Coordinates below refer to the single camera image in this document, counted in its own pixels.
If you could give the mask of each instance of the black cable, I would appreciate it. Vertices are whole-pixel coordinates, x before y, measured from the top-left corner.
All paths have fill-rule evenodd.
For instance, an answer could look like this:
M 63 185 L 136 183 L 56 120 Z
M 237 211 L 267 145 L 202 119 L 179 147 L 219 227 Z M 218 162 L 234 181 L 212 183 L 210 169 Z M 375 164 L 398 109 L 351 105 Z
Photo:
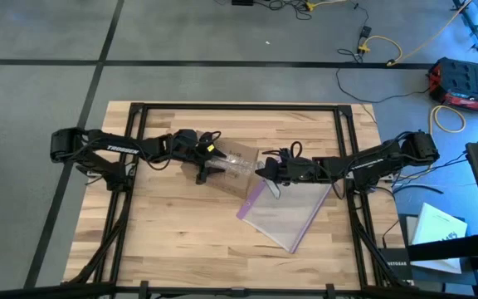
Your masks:
M 400 171 L 398 172 L 398 176 L 396 177 L 396 179 L 395 179 L 394 182 L 392 183 L 392 186 L 390 186 L 391 188 L 394 187 L 394 185 L 398 182 L 399 177 L 401 177 L 401 176 L 402 176 L 402 171 L 400 170 Z
M 385 191 L 387 192 L 388 194 L 390 194 L 392 196 L 392 198 L 394 199 L 394 201 L 396 201 L 396 197 L 394 196 L 395 192 L 393 191 L 390 191 L 384 187 L 379 187 L 379 186 L 375 186 L 375 189 L 379 189 L 379 190 L 382 190 L 382 191 Z
M 95 142 L 101 140 L 102 138 L 97 138 L 97 139 L 94 139 L 90 142 L 88 142 L 87 140 L 83 140 L 85 142 L 88 142 L 86 145 L 84 145 L 83 147 L 79 148 L 75 153 L 71 153 L 71 154 L 61 154 L 60 157 L 61 158 L 65 158 L 65 157 L 69 157 L 67 158 L 68 160 L 70 159 L 73 159 L 75 158 L 78 154 L 82 153 L 83 151 L 87 150 L 92 144 L 94 144 Z
M 296 154 L 296 155 L 295 155 L 295 145 L 298 145 L 298 148 L 300 149 L 300 150 L 298 151 L 298 154 Z M 304 146 L 302 145 L 301 142 L 299 142 L 299 141 L 293 142 L 293 143 L 290 145 L 290 156 L 291 156 L 292 158 L 298 158 L 298 157 L 300 157 L 300 155 L 302 154 L 302 149 L 303 149 L 303 148 L 304 148 Z
M 364 13 L 366 13 L 366 18 L 364 19 L 364 22 L 363 22 L 363 27 L 366 25 L 366 22 L 368 21 L 368 19 L 370 18 L 370 16 L 368 15 L 368 11 L 366 10 L 366 8 L 364 7 L 361 7 L 358 3 L 355 3 L 353 2 L 352 0 L 349 0 L 353 5 L 354 5 L 354 9 L 360 9 L 362 10 Z
M 380 190 L 383 190 L 383 191 L 388 192 L 388 193 L 392 196 L 392 198 L 393 198 L 393 200 L 394 200 L 394 203 L 396 202 L 396 197 L 394 196 L 394 192 L 392 192 L 392 191 L 390 191 L 390 190 L 388 190 L 388 189 L 386 189 L 386 188 L 384 188 L 384 187 L 379 187 L 379 186 L 376 186 L 375 189 L 380 189 Z M 381 237 L 381 239 L 383 240 L 383 247 L 384 247 L 384 248 L 387 247 L 387 242 L 385 241 L 385 236 L 386 236 L 387 233 L 390 232 L 390 231 L 396 226 L 396 224 L 398 224 L 398 223 L 399 223 L 399 219 L 396 220 L 396 222 L 395 222 L 389 229 L 387 229 L 387 231 L 386 231 L 386 232 L 383 234 L 383 236 Z
M 363 56 L 362 55 L 355 54 L 348 49 L 339 48 L 339 49 L 337 49 L 337 53 L 340 54 L 340 55 L 351 56 L 352 59 L 354 59 L 353 62 L 355 62 L 355 63 L 363 63 Z
M 394 189 L 393 190 L 393 194 L 396 194 L 398 193 L 399 191 L 403 190 L 403 189 L 407 189 L 407 188 L 422 188 L 422 189 L 427 189 L 427 190 L 430 190 L 432 192 L 436 192 L 438 194 L 444 194 L 443 191 L 439 190 L 439 189 L 436 189 L 436 188 L 433 188 L 433 187 L 429 187 L 429 186 L 424 186 L 424 185 L 406 185 L 406 186 L 402 186 L 402 187 L 399 187 L 397 189 Z
M 147 157 L 147 155 L 145 154 L 145 151 L 143 150 L 143 148 L 141 147 L 141 145 L 139 145 L 137 142 L 133 142 L 133 144 L 135 146 L 137 146 L 139 148 L 139 150 L 141 151 L 141 155 L 143 156 L 143 160 L 145 160 L 145 162 L 147 162 L 147 165 L 153 169 L 153 170 L 156 170 L 156 171 L 161 171 L 161 170 L 164 170 L 167 168 L 167 166 L 169 166 L 169 163 L 171 163 L 171 159 L 173 158 L 173 137 L 171 136 L 169 138 L 169 155 L 168 155 L 168 158 L 167 158 L 167 162 L 165 162 L 165 165 L 161 168 L 157 168 L 157 167 L 154 167 L 150 161 L 149 161 L 149 158 Z
M 92 180 L 91 182 L 85 183 L 84 185 L 85 185 L 85 186 L 90 186 L 90 185 L 93 184 L 93 183 L 99 182 L 102 178 L 103 178 L 103 175 L 101 175 L 101 176 L 100 176 L 99 178 L 97 178 L 97 179 Z
M 390 230 L 392 230 L 396 224 L 399 223 L 399 219 L 396 220 L 396 222 L 389 228 L 387 229 L 387 231 L 383 234 L 383 236 L 381 237 L 381 239 L 383 240 L 383 247 L 386 248 L 387 247 L 387 242 L 385 241 L 385 236 L 387 235 L 388 232 L 390 232 Z
M 405 96 L 412 96 L 412 95 L 415 95 L 415 94 L 424 94 L 424 93 L 428 92 L 429 88 L 430 88 L 430 87 L 428 87 L 424 91 L 413 91 L 413 92 L 407 93 L 405 95 L 387 96 L 386 98 L 383 98 L 381 100 L 364 100 L 364 99 L 360 99 L 357 96 L 354 96 L 354 95 L 350 94 L 349 92 L 347 92 L 340 85 L 339 71 L 340 71 L 340 69 L 337 69 L 337 71 L 335 72 L 335 77 L 337 78 L 337 85 L 339 86 L 340 91 L 342 91 L 345 95 L 350 96 L 355 100 L 362 101 L 364 103 L 378 104 L 378 103 L 383 103 L 386 100 L 391 100 L 391 99 L 395 99 L 395 98 L 401 98 L 401 97 L 405 97 Z
M 408 182 L 406 183 L 403 183 L 399 188 L 401 188 L 402 186 L 406 185 L 406 184 L 410 184 L 413 180 L 415 179 L 420 179 L 422 176 L 426 175 L 426 174 L 430 174 L 431 172 L 437 170 L 437 169 L 440 169 L 440 168 L 444 168 L 444 167 L 447 167 L 447 166 L 451 166 L 451 165 L 454 165 L 454 164 L 458 164 L 458 163 L 462 163 L 462 162 L 466 162 L 467 159 L 463 159 L 461 161 L 457 161 L 458 159 L 460 159 L 463 155 L 465 155 L 466 152 L 463 151 L 462 154 L 460 154 L 458 157 L 452 159 L 452 160 L 449 160 L 447 161 L 445 164 L 443 165 L 440 165 L 440 166 L 437 166 L 437 167 L 433 167 L 433 168 L 430 168 L 430 169 L 426 169 L 426 170 L 422 170 L 422 171 L 418 171 L 414 174 L 411 174 L 411 175 L 408 175 L 407 177 L 405 178 L 401 178 L 401 180 L 404 180 L 404 179 L 410 179 Z
M 313 18 L 309 13 L 309 9 L 307 8 L 307 1 L 305 0 L 273 0 L 270 1 L 268 5 L 255 1 L 257 5 L 261 5 L 270 9 L 271 11 L 278 11 L 286 6 L 291 6 L 295 9 L 295 16 L 296 19 L 301 21 L 307 21 Z

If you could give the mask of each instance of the wooden tabletop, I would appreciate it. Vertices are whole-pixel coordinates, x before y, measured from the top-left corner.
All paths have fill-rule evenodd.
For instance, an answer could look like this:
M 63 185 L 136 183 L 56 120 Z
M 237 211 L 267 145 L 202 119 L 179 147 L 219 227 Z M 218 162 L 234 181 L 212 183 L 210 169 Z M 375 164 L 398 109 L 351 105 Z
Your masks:
M 130 102 L 111 101 L 102 130 L 122 135 L 129 106 Z M 377 126 L 364 107 L 373 114 L 371 105 L 352 105 L 361 150 L 380 144 Z M 348 136 L 345 121 L 343 125 Z M 304 157 L 339 155 L 333 113 L 324 111 L 150 110 L 144 138 L 185 128 L 220 130 L 222 137 L 260 150 L 289 147 L 300 140 Z M 118 159 L 111 152 L 100 154 Z M 260 154 L 259 160 L 265 158 Z M 140 164 L 119 285 L 138 286 L 148 280 L 152 287 L 324 289 L 325 283 L 333 283 L 337 289 L 359 289 L 345 200 L 330 193 L 298 250 L 291 254 L 236 217 L 244 200 L 195 185 L 184 178 L 180 164 L 173 161 L 164 171 Z M 99 247 L 109 201 L 104 181 L 87 188 L 64 280 L 73 278 Z M 396 205 L 383 191 L 370 194 L 369 202 L 380 244 L 383 233 L 398 220 Z M 389 247 L 403 247 L 399 225 L 386 240 Z M 363 251 L 368 283 L 373 284 L 364 245 Z M 108 258 L 105 277 L 110 272 L 111 252 Z

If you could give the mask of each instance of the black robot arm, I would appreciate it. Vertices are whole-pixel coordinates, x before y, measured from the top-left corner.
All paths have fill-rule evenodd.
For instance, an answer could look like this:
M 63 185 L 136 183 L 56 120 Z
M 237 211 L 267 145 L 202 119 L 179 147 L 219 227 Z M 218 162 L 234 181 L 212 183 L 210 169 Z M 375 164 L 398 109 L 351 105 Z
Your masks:
M 299 147 L 298 154 L 294 153 L 296 145 Z M 367 191 L 383 176 L 395 174 L 408 165 L 431 165 L 440 157 L 432 137 L 421 131 L 403 132 L 393 140 L 346 157 L 307 159 L 300 157 L 301 151 L 301 143 L 296 141 L 290 149 L 264 152 L 278 155 L 280 160 L 268 157 L 265 168 L 256 170 L 256 173 L 284 185 L 332 184 L 351 176 L 356 190 Z
M 97 174 L 106 181 L 110 191 L 126 191 L 133 175 L 126 165 L 109 162 L 95 153 L 97 150 L 109 150 L 118 153 L 133 154 L 152 164 L 175 159 L 199 166 L 197 184 L 206 182 L 209 174 L 223 172 L 224 169 L 207 167 L 205 162 L 213 156 L 226 158 L 215 148 L 213 142 L 220 132 L 206 132 L 200 138 L 194 130 L 179 130 L 174 134 L 161 135 L 145 140 L 113 135 L 101 130 L 83 130 L 68 128 L 58 130 L 51 136 L 51 161 L 54 163 L 75 162 L 83 174 Z

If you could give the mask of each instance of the cable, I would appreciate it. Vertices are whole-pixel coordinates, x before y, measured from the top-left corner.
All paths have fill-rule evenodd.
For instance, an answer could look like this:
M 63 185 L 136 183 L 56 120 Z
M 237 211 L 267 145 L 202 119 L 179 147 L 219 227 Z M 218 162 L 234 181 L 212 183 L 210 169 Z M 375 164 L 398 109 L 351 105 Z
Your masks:
M 459 129 L 459 130 L 449 130 L 449 129 L 446 129 L 441 123 L 440 121 L 438 120 L 438 111 L 440 111 L 441 109 L 447 109 L 447 110 L 450 110 L 450 111 L 453 111 L 455 112 L 462 120 L 462 127 Z M 431 137 L 433 137 L 433 134 L 432 134 L 432 121 L 435 121 L 435 123 L 437 123 L 437 126 L 444 130 L 445 132 L 447 133 L 460 133 L 462 132 L 465 128 L 466 128 L 466 118 L 462 115 L 461 112 L 459 112 L 458 110 L 454 109 L 454 108 L 451 108 L 449 106 L 445 106 L 445 105 L 438 105 L 434 108 L 431 109 L 431 112 L 429 113 L 429 135 L 431 135 Z M 427 167 L 427 172 L 431 171 L 430 169 L 432 168 L 432 164 L 429 165 Z M 415 179 L 413 176 L 411 175 L 408 175 L 408 176 L 405 176 L 405 175 L 402 175 L 402 178 L 404 179 Z
M 145 162 L 147 162 L 147 165 L 153 169 L 153 170 L 156 170 L 156 171 L 161 171 L 161 170 L 164 170 L 167 168 L 167 166 L 169 166 L 169 163 L 171 163 L 171 159 L 173 158 L 173 137 L 169 137 L 169 155 L 168 155 L 168 158 L 167 158 L 167 162 L 165 162 L 165 165 L 162 166 L 161 168 L 157 168 L 157 167 L 154 167 L 150 161 L 149 161 L 149 158 L 147 157 L 147 155 L 145 154 L 145 151 L 143 150 L 143 148 L 141 147 L 141 145 L 139 145 L 137 142 L 133 142 L 133 144 L 135 146 L 137 146 L 139 148 L 139 150 L 141 151 L 141 155 L 143 156 L 143 160 L 145 160 Z
M 452 159 L 452 160 L 446 162 L 446 163 L 443 164 L 443 165 L 440 165 L 440 166 L 437 166 L 437 167 L 433 167 L 433 168 L 431 168 L 431 169 L 426 169 L 426 170 L 423 170 L 423 171 L 418 171 L 418 172 L 416 172 L 415 174 L 411 174 L 411 175 L 409 175 L 409 176 L 407 176 L 407 177 L 405 177 L 405 178 L 401 178 L 401 180 L 404 180 L 404 179 L 409 179 L 409 180 L 408 180 L 408 182 L 406 182 L 406 183 L 404 183 L 404 184 L 401 184 L 401 186 L 400 186 L 399 188 L 403 187 L 404 185 L 410 184 L 413 180 L 415 180 L 415 179 L 420 179 L 422 176 L 424 176 L 424 175 L 426 175 L 426 174 L 429 174 L 429 173 L 431 173 L 432 171 L 435 171 L 435 170 L 437 170 L 437 169 L 444 168 L 444 167 L 447 167 L 447 166 L 451 166 L 451 165 L 454 165 L 454 164 L 459 164 L 459 163 L 462 163 L 462 162 L 466 162 L 467 159 L 463 159 L 463 160 L 461 160 L 461 161 L 458 161 L 458 159 L 460 159 L 464 154 L 466 154 L 465 151 L 462 152 L 462 154 L 459 155 L 458 157 L 456 157 L 456 158 L 454 158 L 454 159 Z
M 378 122 L 375 120 L 375 117 L 373 117 L 372 113 L 368 111 L 368 109 L 366 109 L 366 106 L 363 103 L 359 103 L 359 104 L 363 107 L 364 111 L 366 111 L 366 113 L 370 115 L 370 118 L 372 119 L 373 123 L 377 125 Z
M 433 192 L 436 192 L 438 194 L 444 194 L 443 191 L 439 190 L 439 189 L 436 189 L 436 188 L 433 188 L 433 187 L 429 187 L 429 186 L 426 186 L 426 185 L 417 185 L 417 184 L 413 184 L 413 185 L 405 185 L 405 186 L 402 186 L 402 187 L 399 187 L 397 189 L 394 189 L 393 190 L 393 194 L 396 194 L 398 193 L 399 191 L 403 190 L 403 189 L 407 189 L 407 188 L 422 188 L 422 189 L 427 189 L 427 190 L 431 190 Z
M 390 232 L 395 226 L 396 224 L 399 223 L 399 220 L 396 220 L 396 222 L 389 228 L 387 229 L 387 231 L 383 234 L 383 236 L 381 237 L 381 239 L 383 240 L 383 247 L 384 248 L 387 248 L 387 241 L 385 241 L 385 236 L 387 235 L 388 232 Z
M 261 5 L 270 9 L 271 11 L 278 11 L 286 6 L 291 6 L 295 9 L 295 16 L 296 19 L 301 21 L 307 21 L 313 18 L 309 13 L 309 9 L 307 7 L 307 1 L 305 0 L 273 0 L 270 1 L 268 5 L 255 1 L 254 4 Z
M 89 185 L 91 185 L 91 184 L 93 184 L 93 183 L 95 183 L 95 182 L 99 182 L 103 177 L 104 177 L 104 176 L 101 175 L 99 178 L 96 178 L 96 179 L 92 180 L 91 182 L 85 183 L 84 185 L 85 185 L 85 186 L 89 186 Z
M 384 187 L 379 187 L 379 186 L 376 186 L 375 189 L 380 189 L 380 190 L 383 190 L 383 191 L 386 191 L 388 192 L 391 196 L 392 196 L 392 199 L 394 200 L 394 203 L 396 202 L 396 196 L 394 196 L 394 192 L 384 188 Z M 399 219 L 396 220 L 396 222 L 389 228 L 387 229 L 387 231 L 383 234 L 383 236 L 381 237 L 381 239 L 383 240 L 383 247 L 386 248 L 387 247 L 387 242 L 385 241 L 385 236 L 387 235 L 388 232 L 390 232 L 395 226 L 396 224 L 399 223 Z
M 370 18 L 370 16 L 368 15 L 368 11 L 366 10 L 366 8 L 359 6 L 358 3 L 355 3 L 352 0 L 348 0 L 348 1 L 354 5 L 354 9 L 358 8 L 358 9 L 362 10 L 364 13 L 366 13 L 366 18 L 364 19 L 364 22 L 363 22 L 363 25 L 361 26 L 361 28 L 364 27 L 364 25 L 366 25 L 366 22 Z
M 362 101 L 364 103 L 372 103 L 372 104 L 378 104 L 378 103 L 383 103 L 384 101 L 386 100 L 391 100 L 391 99 L 395 99 L 395 98 L 401 98 L 401 97 L 405 97 L 405 96 L 411 96 L 411 95 L 416 95 L 416 94 L 424 94 L 426 92 L 429 91 L 429 88 L 426 88 L 424 91 L 413 91 L 413 92 L 410 92 L 410 93 L 407 93 L 405 95 L 394 95 L 394 96 L 387 96 L 386 98 L 383 98 L 381 100 L 363 100 L 363 99 L 360 99 L 358 98 L 357 96 L 354 96 L 352 94 L 350 94 L 349 92 L 347 92 L 340 84 L 340 78 L 339 78 L 339 71 L 340 69 L 337 69 L 337 71 L 335 72 L 335 77 L 337 78 L 337 85 L 339 86 L 339 89 L 340 91 L 342 91 L 345 95 L 347 96 L 350 96 L 352 97 L 353 99 L 355 100 L 358 100 L 358 101 Z
M 383 37 L 383 36 L 371 36 L 371 37 L 368 37 L 367 39 L 364 40 L 363 44 L 361 46 L 358 47 L 358 49 L 364 53 L 368 53 L 370 52 L 370 48 L 368 47 L 368 42 L 373 40 L 374 38 L 378 38 L 378 39 L 382 39 L 384 41 L 387 41 L 387 42 L 391 42 L 394 46 L 396 46 L 398 48 L 398 51 L 399 51 L 399 55 L 398 55 L 398 58 L 394 59 L 393 61 L 394 62 L 391 62 L 389 61 L 387 63 L 387 66 L 390 66 L 389 63 L 395 63 L 396 61 L 399 61 L 402 56 L 403 56 L 403 50 L 401 48 L 401 46 L 398 45 L 397 42 L 395 42 L 394 40 L 388 38 L 388 37 Z
M 392 192 L 384 187 L 379 187 L 379 186 L 375 186 L 374 188 L 387 192 L 388 194 L 392 195 L 392 198 L 394 199 L 394 201 L 396 201 L 396 197 L 394 196 L 395 192 Z
M 453 22 L 453 20 L 455 20 L 455 18 L 464 10 L 464 8 L 466 8 L 470 3 L 471 3 L 472 0 L 467 0 L 456 12 L 455 14 L 453 15 L 453 17 L 449 20 L 449 22 L 446 23 L 446 25 L 444 25 L 444 27 L 442 27 L 434 36 L 432 36 L 431 38 L 427 39 L 423 44 L 421 44 L 419 47 L 417 47 L 416 49 L 412 50 L 412 52 L 408 53 L 406 56 L 403 56 L 403 57 L 399 57 L 398 59 L 396 59 L 394 62 L 388 62 L 387 63 L 387 66 L 395 66 L 397 65 L 398 63 L 400 63 L 401 61 L 404 61 L 406 60 L 407 58 L 409 58 L 410 56 L 414 55 L 415 53 L 417 53 L 418 51 L 420 51 L 421 49 L 423 49 L 423 47 L 427 46 L 429 44 L 429 42 L 432 42 L 435 38 L 437 38 L 438 36 L 440 36 L 440 34 L 446 30 L 446 28 L 449 26 L 449 24 L 451 24 Z
M 467 187 L 477 185 L 477 183 L 467 183 L 467 184 L 405 184 L 408 186 L 427 186 L 433 188 L 459 188 L 459 187 Z
M 337 49 L 337 53 L 340 55 L 351 56 L 352 59 L 354 59 L 354 61 L 350 61 L 350 62 L 363 63 L 363 57 L 361 55 L 355 54 L 348 49 L 343 49 L 343 48 Z
M 309 9 L 310 12 L 313 11 L 317 6 L 319 5 L 325 5 L 325 4 L 333 4 L 333 3 L 340 3 L 340 2 L 346 2 L 348 0 L 333 0 L 333 1 L 323 1 L 319 3 L 312 3 L 312 2 L 307 2 L 307 8 Z

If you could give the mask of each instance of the concrete floor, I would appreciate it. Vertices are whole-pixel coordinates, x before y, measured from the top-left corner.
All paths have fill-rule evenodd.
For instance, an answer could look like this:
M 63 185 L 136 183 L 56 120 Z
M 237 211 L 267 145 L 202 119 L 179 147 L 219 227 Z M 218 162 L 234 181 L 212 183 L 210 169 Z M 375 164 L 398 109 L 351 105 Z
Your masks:
M 115 0 L 0 0 L 0 58 L 97 59 Z M 362 0 L 373 34 L 410 51 L 451 17 L 451 0 Z M 263 7 L 221 6 L 211 0 L 124 3 L 108 55 L 115 60 L 347 61 L 336 49 L 353 49 L 365 16 L 349 3 L 319 7 L 310 21 L 294 12 Z M 434 63 L 448 56 L 478 62 L 472 41 L 457 18 L 429 47 L 407 62 Z M 385 62 L 396 49 L 373 42 L 366 62 Z M 22 287 L 52 200 L 61 165 L 48 157 L 53 131 L 76 125 L 93 66 L 0 66 L 0 290 Z M 354 103 L 340 92 L 335 69 L 107 66 L 86 128 L 100 128 L 110 100 L 228 100 Z M 425 71 L 340 72 L 356 96 L 378 100 L 426 88 Z M 424 95 L 374 106 L 383 140 L 403 130 L 428 130 L 433 103 Z M 466 130 L 434 130 L 444 163 L 466 142 L 478 140 L 478 114 L 465 113 Z M 456 128 L 457 116 L 441 113 Z M 38 285 L 62 277 L 84 193 L 85 177 L 73 171 Z M 425 190 L 397 196 L 400 213 L 417 213 L 426 201 L 463 217 L 478 233 L 478 190 L 467 164 L 442 169 L 420 183 L 441 185 L 446 194 Z

